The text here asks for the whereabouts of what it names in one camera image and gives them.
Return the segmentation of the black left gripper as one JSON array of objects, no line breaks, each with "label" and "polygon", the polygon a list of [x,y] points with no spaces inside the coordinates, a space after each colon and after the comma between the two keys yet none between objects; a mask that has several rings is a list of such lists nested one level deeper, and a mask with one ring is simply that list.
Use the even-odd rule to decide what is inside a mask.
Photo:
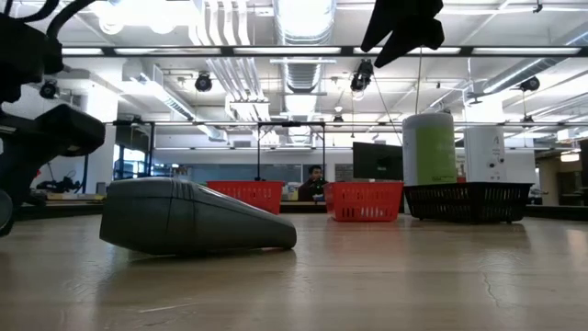
[{"label": "black left gripper", "polygon": [[[63,69],[62,45],[55,38],[0,16],[0,104],[14,103],[21,87],[39,83]],[[0,237],[7,236],[15,215],[28,198],[30,184],[43,163],[42,145],[61,156],[91,154],[105,141],[105,124],[91,115],[58,105],[31,120],[0,110]]]}]

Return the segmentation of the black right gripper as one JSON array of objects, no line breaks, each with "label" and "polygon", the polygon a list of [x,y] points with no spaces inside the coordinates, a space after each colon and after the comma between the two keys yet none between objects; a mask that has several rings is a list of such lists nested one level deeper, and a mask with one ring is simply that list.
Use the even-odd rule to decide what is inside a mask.
[{"label": "black right gripper", "polygon": [[443,0],[376,0],[361,51],[372,50],[391,32],[374,63],[377,68],[416,48],[437,50],[445,41],[443,25],[435,18],[443,7]]}]

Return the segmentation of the grey travel bottle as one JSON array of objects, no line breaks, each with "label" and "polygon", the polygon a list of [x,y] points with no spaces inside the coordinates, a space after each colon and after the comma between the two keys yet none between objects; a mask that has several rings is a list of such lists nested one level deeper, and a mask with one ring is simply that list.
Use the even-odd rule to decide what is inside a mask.
[{"label": "grey travel bottle", "polygon": [[156,256],[291,249],[298,241],[291,221],[214,189],[170,177],[111,183],[99,238]]}]

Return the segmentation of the white green wipes canister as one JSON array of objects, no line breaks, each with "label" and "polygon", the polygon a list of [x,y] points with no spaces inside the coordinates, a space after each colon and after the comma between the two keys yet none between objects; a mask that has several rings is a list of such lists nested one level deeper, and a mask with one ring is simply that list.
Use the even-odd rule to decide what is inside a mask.
[{"label": "white green wipes canister", "polygon": [[423,113],[402,122],[403,181],[408,187],[457,182],[453,117]]}]

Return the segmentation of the black monitor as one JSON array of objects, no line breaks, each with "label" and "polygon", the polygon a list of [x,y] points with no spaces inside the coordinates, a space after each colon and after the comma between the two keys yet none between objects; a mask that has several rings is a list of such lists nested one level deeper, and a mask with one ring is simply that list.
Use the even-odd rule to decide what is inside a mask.
[{"label": "black monitor", "polygon": [[354,178],[403,181],[400,146],[354,142],[352,149]]}]

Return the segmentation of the red plastic basket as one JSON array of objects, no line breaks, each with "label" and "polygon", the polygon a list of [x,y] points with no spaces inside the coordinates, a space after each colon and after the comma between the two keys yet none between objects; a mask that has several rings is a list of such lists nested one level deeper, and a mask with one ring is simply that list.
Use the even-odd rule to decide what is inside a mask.
[{"label": "red plastic basket", "polygon": [[327,212],[340,223],[393,222],[401,208],[401,181],[331,182],[323,188]]},{"label": "red plastic basket", "polygon": [[280,213],[282,181],[215,180],[207,186],[261,210]]}]

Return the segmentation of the person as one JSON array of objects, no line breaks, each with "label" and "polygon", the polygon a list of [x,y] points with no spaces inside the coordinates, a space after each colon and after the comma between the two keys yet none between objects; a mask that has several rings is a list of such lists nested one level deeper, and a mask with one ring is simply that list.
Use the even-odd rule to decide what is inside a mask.
[{"label": "person", "polygon": [[312,165],[309,169],[309,178],[298,188],[298,201],[324,200],[323,186],[326,183],[322,176],[322,168],[319,165]]}]

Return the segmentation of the black plastic basket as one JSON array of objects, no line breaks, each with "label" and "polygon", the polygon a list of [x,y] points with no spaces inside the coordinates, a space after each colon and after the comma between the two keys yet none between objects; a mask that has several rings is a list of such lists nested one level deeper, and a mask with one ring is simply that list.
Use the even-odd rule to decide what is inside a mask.
[{"label": "black plastic basket", "polygon": [[403,189],[412,217],[454,223],[521,221],[532,185],[465,182]]}]

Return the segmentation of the silver ventilation duct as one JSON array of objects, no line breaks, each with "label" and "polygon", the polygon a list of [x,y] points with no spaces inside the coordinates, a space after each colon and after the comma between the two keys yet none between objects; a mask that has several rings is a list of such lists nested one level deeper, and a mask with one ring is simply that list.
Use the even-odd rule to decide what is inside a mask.
[{"label": "silver ventilation duct", "polygon": [[[324,46],[331,42],[336,0],[272,0],[277,43],[287,46]],[[320,85],[321,63],[282,65],[287,90],[313,93]]]}]

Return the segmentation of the black horizontal rail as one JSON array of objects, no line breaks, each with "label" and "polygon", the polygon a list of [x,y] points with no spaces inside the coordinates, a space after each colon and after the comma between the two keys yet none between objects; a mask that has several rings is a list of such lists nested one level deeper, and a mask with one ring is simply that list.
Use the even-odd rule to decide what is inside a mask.
[{"label": "black horizontal rail", "polygon": [[[319,126],[319,127],[401,127],[402,121],[129,121],[116,120],[106,122],[110,126],[131,126],[131,125],[153,125],[153,126],[214,126],[214,127],[263,127],[263,126],[280,126],[280,127],[301,127],[301,126]],[[502,121],[502,122],[468,122],[454,121],[454,125],[459,127],[514,127],[514,128],[534,128],[534,127],[588,127],[588,121]]]}]

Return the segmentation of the black overhead frame bar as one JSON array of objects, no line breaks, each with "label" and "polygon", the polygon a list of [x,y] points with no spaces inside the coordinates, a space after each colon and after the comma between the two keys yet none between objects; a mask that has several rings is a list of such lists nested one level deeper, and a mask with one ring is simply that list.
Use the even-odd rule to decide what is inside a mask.
[{"label": "black overhead frame bar", "polygon": [[[212,58],[212,57],[375,57],[382,49],[364,52],[355,46],[162,46],[162,47],[65,47],[62,54],[73,57]],[[445,46],[436,50],[417,48],[408,57],[506,57],[588,58],[588,46]]]}]

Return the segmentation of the black background station frame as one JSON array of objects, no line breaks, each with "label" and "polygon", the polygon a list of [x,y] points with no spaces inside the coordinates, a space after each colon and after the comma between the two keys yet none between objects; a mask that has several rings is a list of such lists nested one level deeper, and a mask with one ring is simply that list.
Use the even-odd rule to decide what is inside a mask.
[{"label": "black background station frame", "polygon": [[257,145],[256,145],[256,177],[254,181],[263,181],[261,177],[261,130],[265,126],[270,126],[272,130],[275,126],[280,126],[282,128],[298,128],[302,126],[309,127],[312,129],[313,127],[320,127],[322,129],[322,174],[324,175],[324,171],[326,168],[326,122],[324,121],[296,121],[296,120],[286,120],[286,121],[260,121],[256,123],[257,129]]}]

